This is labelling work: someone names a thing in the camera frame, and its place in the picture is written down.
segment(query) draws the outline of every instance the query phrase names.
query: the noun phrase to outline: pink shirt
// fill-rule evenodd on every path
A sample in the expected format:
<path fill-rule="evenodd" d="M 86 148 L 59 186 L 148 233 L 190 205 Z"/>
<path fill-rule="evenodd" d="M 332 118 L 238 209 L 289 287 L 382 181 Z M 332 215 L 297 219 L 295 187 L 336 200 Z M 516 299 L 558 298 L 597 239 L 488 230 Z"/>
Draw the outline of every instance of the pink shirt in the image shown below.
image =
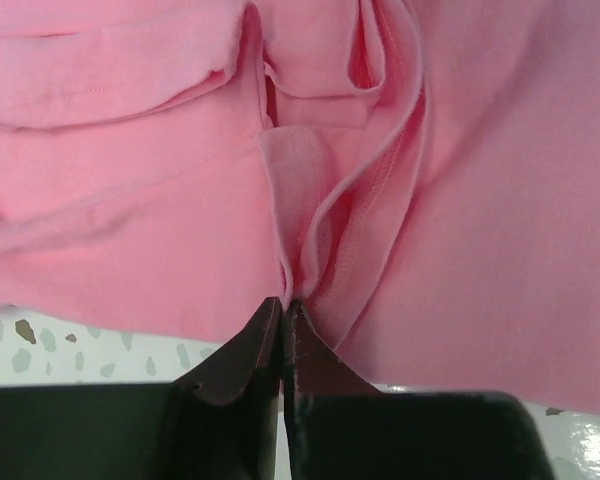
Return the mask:
<path fill-rule="evenodd" d="M 600 413 L 600 1 L 0 0 L 0 306 Z"/>

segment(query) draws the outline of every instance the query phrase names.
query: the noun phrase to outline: terrazzo surface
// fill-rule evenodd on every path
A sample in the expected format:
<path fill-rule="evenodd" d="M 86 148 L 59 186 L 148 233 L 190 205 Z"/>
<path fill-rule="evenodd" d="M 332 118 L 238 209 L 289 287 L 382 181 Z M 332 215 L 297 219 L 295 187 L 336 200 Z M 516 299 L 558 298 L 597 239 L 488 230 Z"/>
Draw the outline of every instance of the terrazzo surface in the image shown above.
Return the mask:
<path fill-rule="evenodd" d="M 216 348 L 196 340 L 90 328 L 12 308 L 0 313 L 0 385 L 171 381 Z M 600 479 L 600 417 L 526 406 L 559 480 Z M 289 480 L 283 422 L 278 424 L 276 479 Z"/>

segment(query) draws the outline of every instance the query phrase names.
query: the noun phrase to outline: seam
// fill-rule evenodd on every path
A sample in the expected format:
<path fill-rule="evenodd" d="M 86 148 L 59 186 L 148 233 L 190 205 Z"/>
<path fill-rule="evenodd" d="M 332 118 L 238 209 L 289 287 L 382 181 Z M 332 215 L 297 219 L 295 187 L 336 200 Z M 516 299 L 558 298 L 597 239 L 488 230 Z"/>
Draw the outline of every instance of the seam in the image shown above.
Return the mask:
<path fill-rule="evenodd" d="M 398 70 L 397 76 L 404 83 L 406 81 L 406 76 L 404 74 L 404 71 L 405 71 L 404 60 L 402 59 L 402 55 L 400 53 L 400 50 L 398 49 L 397 43 L 396 43 L 393 35 L 391 34 L 391 28 L 389 27 L 389 23 L 387 22 L 387 18 L 384 13 L 384 9 L 382 8 L 381 5 L 379 5 L 378 13 L 379 13 L 380 17 L 382 18 L 384 25 L 386 26 L 385 28 L 386 28 L 387 36 L 388 36 L 389 41 L 391 42 L 391 45 L 395 52 L 397 62 L 399 63 L 400 68 L 397 69 Z M 376 199 L 377 199 L 378 195 L 380 194 L 380 192 L 382 191 L 382 189 L 386 186 L 386 183 L 389 179 L 389 174 L 393 170 L 393 164 L 395 163 L 395 159 L 398 155 L 398 150 L 399 150 L 400 144 L 402 143 L 404 134 L 405 134 L 405 131 L 403 128 L 400 135 L 394 140 L 392 148 L 388 152 L 385 152 L 385 154 L 383 154 L 384 158 L 376 166 L 377 170 L 374 174 L 371 188 L 368 190 L 368 193 L 365 195 L 366 198 L 363 201 L 362 212 L 360 213 L 360 218 L 362 220 L 364 220 L 368 216 L 369 210 L 373 206 L 373 203 L 376 201 Z M 345 262 L 345 265 L 341 269 L 339 269 L 336 272 L 336 274 L 334 275 L 334 278 L 332 280 L 332 289 L 334 289 L 334 290 L 336 290 L 340 286 L 340 284 L 346 282 L 347 279 L 351 277 L 352 266 L 356 263 L 355 257 L 357 257 L 358 253 L 360 252 L 360 237 L 361 237 L 360 225 L 362 225 L 363 223 L 364 222 L 362 222 L 362 221 L 358 222 L 357 228 L 355 228 L 354 233 L 352 234 L 352 236 L 353 236 L 353 238 L 351 240 L 352 245 L 349 248 L 349 254 L 348 254 L 349 261 Z"/>
<path fill-rule="evenodd" d="M 207 163 L 209 163 L 211 161 L 214 161 L 215 158 L 219 155 L 221 155 L 221 152 L 218 152 L 217 154 L 214 154 L 213 156 L 209 155 L 209 158 L 206 158 L 204 161 L 198 163 L 197 165 L 188 167 L 186 169 L 180 170 L 180 171 L 172 173 L 172 174 L 169 174 L 168 176 L 162 177 L 159 180 L 151 181 L 148 183 L 140 183 L 140 184 L 136 184 L 134 186 L 128 186 L 123 191 L 116 191 L 115 193 L 110 193 L 110 194 L 106 195 L 105 197 L 97 199 L 97 200 L 93 200 L 93 197 L 91 197 L 91 199 L 85 199 L 82 201 L 75 202 L 71 205 L 68 205 L 65 208 L 60 208 L 60 209 L 53 210 L 51 212 L 37 215 L 34 218 L 31 218 L 29 220 L 24 220 L 24 221 L 15 222 L 15 223 L 0 222 L 0 232 L 3 231 L 3 229 L 17 228 L 17 227 L 20 227 L 23 225 L 32 224 L 34 222 L 44 221 L 46 219 L 49 219 L 49 218 L 54 217 L 59 214 L 80 215 L 81 213 L 88 211 L 89 209 L 93 209 L 93 208 L 99 207 L 101 205 L 104 205 L 104 204 L 107 204 L 110 202 L 114 202 L 116 200 L 124 199 L 125 197 L 128 197 L 130 195 L 135 195 L 137 193 L 141 193 L 144 190 L 154 188 L 154 187 L 159 187 L 159 186 L 161 186 L 163 184 L 167 184 L 169 182 L 174 182 L 174 181 L 178 181 L 181 179 L 184 180 L 187 177 L 195 174 L 199 168 L 203 167 L 204 165 L 206 165 Z M 238 159 L 238 161 L 248 161 L 248 160 L 250 160 L 250 157 L 239 157 L 239 159 Z"/>
<path fill-rule="evenodd" d="M 420 34 L 419 27 L 415 24 L 415 18 L 414 17 L 412 17 L 412 18 L 413 18 L 413 21 L 414 21 L 414 28 L 416 28 L 417 31 L 418 31 L 418 34 Z M 425 99 L 424 99 L 425 105 L 424 105 L 424 112 L 423 112 L 423 118 L 422 118 L 422 124 L 421 124 L 422 131 L 418 135 L 419 136 L 419 145 L 418 145 L 418 148 L 417 148 L 417 151 L 416 151 L 416 157 L 415 157 L 414 162 L 413 162 L 413 170 L 412 170 L 411 182 L 410 182 L 410 184 L 408 186 L 408 189 L 411 192 L 413 192 L 413 190 L 416 188 L 418 174 L 419 174 L 419 172 L 421 170 L 422 162 L 423 162 L 423 158 L 424 158 L 424 152 L 425 152 L 425 149 L 427 147 L 427 139 L 429 137 L 428 132 L 430 131 L 431 121 L 432 121 L 431 120 L 431 118 L 432 118 L 431 111 L 430 111 L 429 108 L 427 108 L 427 101 L 426 101 L 427 91 L 428 91 L 427 84 L 426 84 L 426 81 L 425 81 L 426 80 L 425 79 L 425 75 L 426 75 L 426 58 L 425 58 L 424 54 L 422 53 L 422 45 L 421 45 L 420 41 L 418 41 L 418 48 L 419 48 L 419 55 L 421 56 L 421 67 L 420 67 L 420 69 L 422 70 L 421 71 L 422 80 L 421 80 L 421 87 L 419 89 L 420 94 L 418 95 L 418 99 L 416 99 L 416 101 L 414 103 L 414 109 L 417 108 L 417 104 L 420 101 L 419 99 L 420 99 L 420 96 L 422 94 L 425 95 Z M 408 213 L 408 211 L 411 208 L 412 200 L 413 200 L 413 195 L 411 196 L 410 199 L 408 199 L 408 201 L 406 203 L 405 215 L 406 215 L 406 213 Z M 382 262 L 383 263 L 383 270 L 382 270 L 380 276 L 378 277 L 378 280 L 380 280 L 380 278 L 382 278 L 383 272 L 386 269 L 387 261 L 388 261 L 389 257 L 391 256 L 391 253 L 393 251 L 393 247 L 395 245 L 396 238 L 399 235 L 400 230 L 402 229 L 402 226 L 404 225 L 405 220 L 406 220 L 406 217 L 403 218 L 402 221 L 400 222 L 400 226 L 398 227 L 398 229 L 396 230 L 395 234 L 393 235 L 392 247 L 385 253 L 385 255 L 383 257 L 383 262 Z M 347 331 L 344 332 L 341 335 L 340 340 L 338 340 L 335 343 L 334 350 L 338 349 L 342 345 L 342 343 L 345 341 L 345 339 L 349 336 L 349 333 L 351 332 L 352 328 L 355 326 L 356 323 L 358 323 L 358 321 L 360 320 L 360 315 L 368 307 L 368 305 L 369 305 L 369 303 L 371 301 L 371 297 L 373 296 L 373 293 L 376 291 L 376 289 L 377 289 L 377 284 L 374 287 L 374 289 L 373 289 L 371 295 L 369 296 L 369 298 L 365 301 L 365 304 L 362 307 L 362 309 L 360 311 L 360 314 L 358 315 L 358 318 L 356 318 L 353 321 L 353 323 L 349 326 L 349 328 L 347 329 Z"/>
<path fill-rule="evenodd" d="M 309 133 L 308 130 L 305 128 L 304 129 L 304 139 L 307 145 L 309 145 Z M 322 178 L 320 176 L 320 171 L 318 169 L 318 162 L 316 159 L 316 154 L 315 151 L 313 149 L 311 149 L 311 151 L 309 152 L 309 156 L 311 159 L 311 165 L 313 167 L 313 176 L 315 178 L 316 181 L 316 186 L 318 187 L 317 191 L 315 192 L 315 194 L 313 195 L 314 198 L 314 202 L 315 205 L 320 205 L 320 199 L 322 198 L 322 192 L 323 192 L 323 182 L 322 182 Z M 308 236 L 311 234 L 311 220 L 310 220 L 310 212 L 309 209 L 305 208 L 304 209 L 304 213 L 303 213 L 303 217 L 302 217 L 302 225 L 303 225 L 303 231 L 306 225 L 306 233 L 305 235 L 305 239 L 308 238 Z M 325 217 L 323 216 L 322 219 L 320 219 L 320 221 L 318 222 L 318 225 L 321 225 L 323 222 L 325 221 Z M 318 245 L 319 243 L 319 239 L 315 241 L 314 245 L 312 246 L 313 248 L 311 248 L 311 250 L 313 250 L 313 254 L 312 255 L 314 257 L 314 261 L 311 262 L 313 264 L 313 267 L 316 270 L 316 275 L 320 274 L 320 271 L 322 269 L 321 265 L 320 265 L 320 247 Z M 299 257 L 299 266 L 302 266 L 302 247 L 300 247 L 300 257 Z M 306 282 L 306 273 L 304 272 L 304 281 Z"/>
<path fill-rule="evenodd" d="M 248 29 L 251 30 L 256 30 L 256 28 L 253 25 L 247 25 L 247 23 L 249 21 L 254 21 L 253 19 L 249 19 L 247 18 L 249 15 L 253 15 L 257 18 L 257 30 L 258 30 L 258 34 L 257 34 L 257 53 L 255 55 L 253 55 L 253 57 L 255 57 L 253 59 L 253 63 L 255 64 L 255 77 L 256 77 L 256 95 L 258 98 L 258 110 L 260 112 L 259 114 L 259 118 L 260 118 L 260 127 L 262 131 L 268 130 L 269 129 L 269 122 L 267 122 L 267 81 L 266 81 L 266 72 L 264 71 L 264 68 L 260 69 L 258 68 L 259 66 L 264 66 L 264 57 L 263 57 L 263 52 L 264 52 L 264 40 L 263 40 L 263 33 L 262 33 L 262 21 L 260 19 L 260 15 L 257 11 L 257 9 L 255 7 L 253 7 L 255 9 L 255 12 L 249 12 L 249 7 L 247 7 L 247 11 L 244 13 L 243 15 L 243 20 L 242 20 L 242 33 L 240 35 L 240 39 L 238 40 L 238 43 L 242 43 L 243 37 L 245 36 L 245 34 L 248 36 Z M 253 38 L 247 38 L 247 41 L 250 43 L 256 43 L 255 42 L 256 39 Z M 238 70 L 238 62 L 239 62 L 239 58 L 236 58 L 236 62 L 235 62 L 235 70 Z"/>
<path fill-rule="evenodd" d="M 235 24 L 234 23 L 231 24 L 234 30 L 241 30 L 242 28 L 244 28 L 243 25 L 244 25 L 245 18 L 246 18 L 246 10 L 247 10 L 247 8 L 248 8 L 248 6 L 247 7 L 243 7 L 242 13 L 240 15 L 240 19 L 236 20 Z M 161 17 L 162 18 L 166 18 L 168 16 L 174 15 L 174 13 L 175 12 L 171 12 L 169 14 L 163 14 L 163 15 L 161 15 Z M 120 27 L 121 25 L 123 25 L 123 26 L 124 25 L 133 25 L 134 23 L 136 25 L 140 25 L 140 26 L 143 25 L 143 22 L 139 22 L 139 23 L 138 22 L 131 22 L 131 23 L 122 23 L 122 24 L 115 24 L 115 25 L 104 25 L 104 26 L 100 26 L 100 27 L 97 27 L 97 28 L 89 29 L 87 31 L 72 32 L 70 34 L 64 34 L 62 36 L 63 37 L 67 37 L 67 36 L 74 36 L 75 37 L 77 35 L 89 34 L 89 33 L 98 32 L 98 31 L 100 32 L 100 34 L 102 34 L 102 33 L 106 34 L 107 30 L 110 29 L 111 27 L 115 28 L 115 27 Z M 207 29 L 205 29 L 204 33 L 207 34 L 208 37 L 209 36 L 213 36 L 212 33 L 209 33 L 209 31 Z M 23 39 L 24 38 L 24 39 L 29 39 L 29 40 L 34 40 L 35 41 L 35 40 L 44 39 L 46 37 L 45 37 L 45 35 L 32 35 L 32 36 L 16 37 L 16 38 L 19 38 L 19 39 Z M 166 69 L 166 67 L 168 67 L 169 65 L 172 65 L 173 63 L 180 63 L 180 62 L 182 62 L 183 60 L 185 60 L 190 55 L 191 50 L 201 50 L 201 51 L 204 51 L 204 47 L 208 46 L 209 41 L 210 41 L 209 38 L 206 38 L 206 37 L 203 38 L 203 39 L 200 39 L 198 41 L 194 41 L 192 43 L 192 45 L 190 46 L 191 48 L 182 49 L 182 51 L 180 52 L 179 55 L 175 55 L 175 58 L 174 58 L 174 56 L 170 56 L 169 58 L 167 58 L 166 60 L 168 60 L 168 61 L 165 61 L 163 59 L 163 57 L 160 56 L 159 59 L 163 59 L 163 61 L 159 63 L 159 65 L 160 65 L 159 71 L 164 71 Z M 214 72 L 215 70 L 211 67 L 211 65 L 208 65 L 206 67 L 206 71 L 207 71 L 207 76 L 208 76 L 208 73 Z M 155 74 L 154 73 L 143 74 L 143 75 L 140 75 L 140 76 L 133 77 L 131 80 L 125 81 L 123 83 L 119 83 L 119 84 L 115 84 L 115 85 L 109 85 L 109 86 L 105 86 L 105 87 L 102 87 L 102 88 L 80 90 L 78 92 L 68 93 L 68 94 L 64 94 L 64 95 L 58 95 L 58 96 L 54 96 L 54 97 L 52 97 L 50 99 L 45 99 L 44 101 L 35 100 L 35 101 L 24 102 L 22 104 L 18 104 L 18 105 L 12 106 L 12 107 L 10 107 L 8 109 L 0 109 L 0 111 L 1 112 L 3 112 L 3 111 L 11 111 L 13 109 L 22 108 L 22 107 L 31 107 L 32 105 L 38 105 L 38 104 L 44 105 L 44 104 L 52 103 L 54 101 L 62 100 L 62 99 L 65 99 L 65 98 L 71 98 L 71 97 L 77 96 L 77 95 L 86 95 L 86 94 L 90 94 L 90 93 L 101 93 L 103 91 L 110 91 L 112 89 L 124 87 L 124 86 L 130 85 L 130 84 L 133 84 L 135 82 L 139 82 L 139 81 L 145 80 L 147 78 L 150 78 L 153 75 L 155 75 Z M 64 85 L 68 85 L 68 84 L 78 84 L 78 83 L 81 83 L 81 82 L 90 82 L 90 81 L 93 81 L 93 80 L 102 80 L 102 79 L 113 78 L 115 76 L 116 76 L 116 74 L 114 74 L 114 73 L 100 73 L 100 74 L 95 74 L 95 75 L 88 75 L 86 77 L 82 77 L 82 78 L 77 79 L 77 80 L 63 80 L 63 81 L 60 81 L 60 82 L 53 82 L 53 85 L 55 85 L 55 86 L 64 86 Z M 23 97 L 22 95 L 12 96 L 12 98 L 14 100 L 16 98 L 22 98 L 22 97 Z"/>
<path fill-rule="evenodd" d="M 284 243 L 284 238 L 282 235 L 282 226 L 280 224 L 280 219 L 278 218 L 278 195 L 271 175 L 272 172 L 269 168 L 269 158 L 262 149 L 261 143 L 258 143 L 258 152 L 258 159 L 260 161 L 260 165 L 263 170 L 264 176 L 267 179 L 269 189 L 269 215 L 271 217 L 271 224 L 273 230 L 272 234 L 277 244 L 277 252 L 275 253 L 278 257 L 278 261 L 280 262 L 280 269 L 282 271 L 282 281 L 284 282 L 283 303 L 286 306 L 293 297 L 293 268 L 291 267 L 291 262 L 289 261 L 289 255 L 286 251 L 286 245 Z"/>
<path fill-rule="evenodd" d="M 364 14 L 362 13 L 362 7 L 360 5 L 358 5 L 359 11 L 360 11 L 360 17 L 363 19 L 364 22 Z M 363 40 L 366 37 L 366 32 L 364 31 L 364 24 L 362 25 L 362 38 Z M 374 86 L 374 80 L 372 81 L 371 79 L 371 65 L 369 64 L 369 55 L 367 55 L 367 51 L 366 51 L 366 47 L 367 47 L 367 42 L 366 40 L 364 40 L 364 46 L 365 46 L 365 51 L 363 54 L 363 62 L 364 62 L 364 68 L 365 68 L 365 79 L 367 80 L 367 88 L 372 88 Z"/>
<path fill-rule="evenodd" d="M 179 57 L 177 57 L 175 60 L 173 60 L 173 62 L 175 63 L 179 63 L 181 62 L 183 59 L 185 58 L 185 55 L 182 54 Z M 166 63 L 162 62 L 160 63 L 161 68 L 159 70 L 164 70 L 164 67 L 167 65 Z M 209 79 L 214 72 L 221 72 L 224 71 L 224 69 L 222 70 L 213 70 L 210 67 L 207 67 L 205 69 L 205 75 L 204 78 L 202 80 L 198 80 L 197 83 L 195 83 L 195 85 L 198 84 L 202 84 L 204 83 L 207 79 Z M 152 77 L 155 77 L 156 73 L 155 72 L 151 72 L 151 73 L 147 73 L 144 75 L 140 75 L 140 76 L 136 76 L 131 80 L 128 80 L 126 82 L 122 82 L 122 83 L 117 83 L 115 85 L 108 85 L 106 87 L 100 87 L 100 88 L 90 88 L 90 89 L 86 89 L 86 90 L 78 90 L 77 92 L 71 92 L 71 93 L 65 93 L 63 95 L 57 95 L 51 98 L 47 98 L 47 99 L 35 99 L 32 101 L 28 101 L 28 102 L 22 102 L 22 103 L 18 103 L 17 105 L 12 105 L 9 108 L 3 108 L 0 109 L 0 113 L 4 113 L 4 112 L 11 112 L 13 110 L 17 110 L 20 108 L 34 108 L 36 106 L 44 106 L 44 105 L 49 105 L 52 104 L 54 102 L 60 101 L 60 100 L 66 100 L 66 99 L 70 99 L 70 98 L 74 98 L 74 97 L 79 97 L 82 95 L 90 95 L 90 94 L 94 94 L 94 93 L 105 93 L 105 92 L 111 92 L 117 89 L 120 89 L 122 87 L 127 87 L 129 85 L 133 85 L 136 83 L 140 83 L 142 81 L 145 81 L 147 79 L 150 79 Z M 66 85 L 67 83 L 79 83 L 81 80 L 76 80 L 75 82 L 65 82 L 64 84 Z"/>

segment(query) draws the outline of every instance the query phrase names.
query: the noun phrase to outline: fabric layer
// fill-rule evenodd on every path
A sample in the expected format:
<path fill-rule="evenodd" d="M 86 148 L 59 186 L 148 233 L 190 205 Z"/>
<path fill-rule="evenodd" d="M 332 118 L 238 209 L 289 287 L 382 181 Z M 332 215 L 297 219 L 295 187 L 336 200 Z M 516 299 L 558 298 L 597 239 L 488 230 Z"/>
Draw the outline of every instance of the fabric layer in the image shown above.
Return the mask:
<path fill-rule="evenodd" d="M 0 306 L 600 413 L 600 2 L 17 4 Z"/>

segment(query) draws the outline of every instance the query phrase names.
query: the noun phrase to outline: white surface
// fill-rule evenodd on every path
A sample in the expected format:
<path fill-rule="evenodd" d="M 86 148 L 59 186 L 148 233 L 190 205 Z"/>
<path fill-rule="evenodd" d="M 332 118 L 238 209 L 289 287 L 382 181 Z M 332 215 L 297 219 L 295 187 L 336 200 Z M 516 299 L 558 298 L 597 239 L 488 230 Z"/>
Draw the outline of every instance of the white surface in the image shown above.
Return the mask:
<path fill-rule="evenodd" d="M 26 333 L 29 328 L 33 335 Z M 171 381 L 216 348 L 195 340 L 87 328 L 10 309 L 0 314 L 0 385 Z M 527 407 L 559 480 L 599 480 L 600 417 Z M 282 419 L 278 427 L 276 479 L 290 480 Z"/>

